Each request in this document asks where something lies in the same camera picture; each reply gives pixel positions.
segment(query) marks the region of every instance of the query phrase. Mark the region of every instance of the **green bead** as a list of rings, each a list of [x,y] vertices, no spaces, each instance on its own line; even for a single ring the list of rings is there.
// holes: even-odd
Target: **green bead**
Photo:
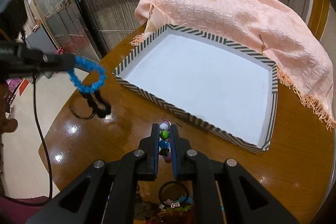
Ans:
[[[162,130],[160,132],[160,137],[163,140],[167,140],[169,138],[169,132],[167,130]]]

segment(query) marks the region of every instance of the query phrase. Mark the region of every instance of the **tiled floor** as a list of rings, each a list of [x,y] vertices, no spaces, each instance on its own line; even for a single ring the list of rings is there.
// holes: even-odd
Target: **tiled floor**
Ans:
[[[83,80],[88,73],[77,70]],[[67,73],[58,73],[47,79],[42,76],[36,85],[37,114],[43,136],[66,103],[75,87]],[[36,128],[33,112],[33,85],[28,84],[21,96],[14,99],[14,118],[18,129],[14,133],[2,135],[4,143],[3,184],[6,195],[12,198],[33,198],[49,193],[48,172],[45,169],[38,149],[41,139]],[[54,196],[59,193],[56,185]]]

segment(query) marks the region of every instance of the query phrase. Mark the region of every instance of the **pink blanket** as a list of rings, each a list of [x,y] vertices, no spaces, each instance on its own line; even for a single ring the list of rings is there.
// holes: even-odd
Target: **pink blanket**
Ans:
[[[142,40],[169,23],[210,32],[262,52],[327,127],[332,112],[333,65],[303,20],[278,0],[140,0],[135,15],[147,22]]]

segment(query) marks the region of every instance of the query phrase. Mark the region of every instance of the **striped pattern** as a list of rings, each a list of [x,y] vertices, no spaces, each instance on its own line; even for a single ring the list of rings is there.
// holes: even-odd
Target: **striped pattern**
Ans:
[[[145,49],[156,37],[158,37],[161,33],[163,33],[164,31],[166,31],[168,29],[172,29],[172,30],[176,30],[176,31],[180,31],[180,32],[186,32],[186,33],[190,33],[193,35],[197,35],[197,36],[201,36],[207,39],[210,39],[212,41],[224,44],[226,46],[232,47],[238,51],[244,52],[245,54],[248,54],[249,56],[257,59],[260,62],[265,63],[266,65],[270,66],[272,68],[272,110],[271,110],[271,115],[270,115],[270,119],[269,119],[269,123],[268,123],[268,130],[267,130],[267,135],[266,135],[266,140],[265,143],[262,147],[258,147],[254,144],[250,144],[245,142],[244,140],[242,140],[241,138],[235,137],[232,134],[218,128],[215,127],[214,125],[203,121],[202,119],[172,105],[167,103],[165,100],[156,97],[155,95],[131,84],[130,82],[122,79],[119,77],[119,74],[124,70],[124,68],[126,68],[129,63],[136,58],[136,56],[143,50]],[[200,126],[202,128],[205,128],[207,130],[209,130],[210,132],[216,134],[217,136],[226,139],[238,146],[241,146],[242,148],[245,148],[253,153],[260,153],[260,152],[264,152],[267,151],[269,148],[269,144],[270,144],[270,140],[272,137],[272,133],[273,133],[273,127],[274,127],[274,121],[275,121],[275,114],[276,114],[276,110],[277,110],[277,100],[278,100],[278,78],[277,78],[277,67],[274,61],[268,59],[266,56],[259,54],[257,52],[255,52],[254,50],[251,50],[248,47],[245,47],[241,44],[238,44],[236,42],[227,40],[224,37],[219,37],[217,35],[211,34],[211,33],[207,33],[207,32],[203,32],[203,31],[199,31],[199,30],[195,30],[192,28],[188,28],[188,27],[182,27],[182,26],[178,26],[178,25],[171,25],[171,24],[166,24],[164,26],[162,26],[160,29],[157,29],[155,32],[153,32],[148,38],[146,38],[140,45],[136,46],[134,49],[131,50],[130,54],[118,65],[118,67],[115,68],[114,72],[113,72],[114,77],[116,78],[116,80],[124,85],[125,87],[135,91],[137,94],[145,97],[146,99],[164,107],[165,109],[179,115],[182,118],[186,118],[188,119],[190,122],[194,123],[197,126]]]

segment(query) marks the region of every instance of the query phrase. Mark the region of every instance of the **human hand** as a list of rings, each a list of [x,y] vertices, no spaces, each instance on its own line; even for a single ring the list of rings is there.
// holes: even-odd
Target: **human hand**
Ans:
[[[8,84],[0,84],[0,134],[14,132],[17,128],[17,120],[7,119],[5,115],[5,96],[8,93]]]

